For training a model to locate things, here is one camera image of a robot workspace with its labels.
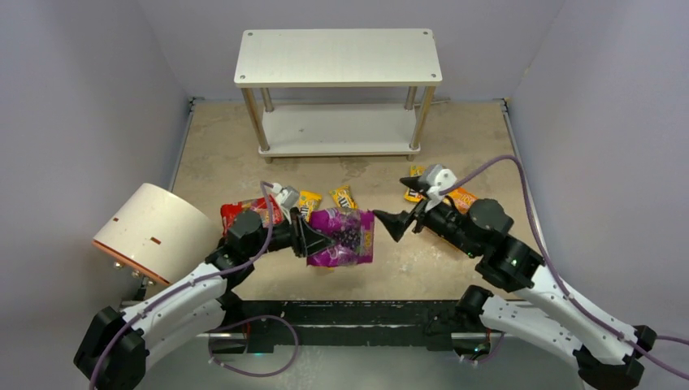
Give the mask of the orange mango candy bag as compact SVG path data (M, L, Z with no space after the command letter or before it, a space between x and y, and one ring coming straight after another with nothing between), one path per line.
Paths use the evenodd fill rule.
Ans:
M462 214L465 214L476 200L478 198L464 188L456 188L444 196L444 203L454 206Z

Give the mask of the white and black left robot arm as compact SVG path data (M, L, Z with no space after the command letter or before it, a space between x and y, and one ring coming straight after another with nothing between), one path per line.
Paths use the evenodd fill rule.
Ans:
M266 252L292 249L308 258L336 245L313 229L297 208L279 224L239 213L218 247L191 273L161 293L117 311L99 311L74 357L91 389L133 389L161 357L196 335L251 323L233 289Z

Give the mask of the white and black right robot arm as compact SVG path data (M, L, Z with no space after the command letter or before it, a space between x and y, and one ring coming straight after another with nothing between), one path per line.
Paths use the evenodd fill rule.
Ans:
M527 303L518 307L471 285L456 305L454 320L480 323L537 346L571 365L594 389L640 385L640 358L652 349L655 331L619 321L558 282L540 254L510 235L514 221L498 201L476 200L465 213L445 202L427 209L429 202L424 198L412 210L396 214L373 213L394 241L409 228L427 228L467 256L478 257L475 270L484 280Z

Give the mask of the purple grape candy bag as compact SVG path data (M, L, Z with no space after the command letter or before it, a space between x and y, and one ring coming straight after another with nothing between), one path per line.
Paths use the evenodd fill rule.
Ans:
M316 210L311 213L309 224L335 244L309 256L308 266L334 268L373 262L375 216L372 211L342 207Z

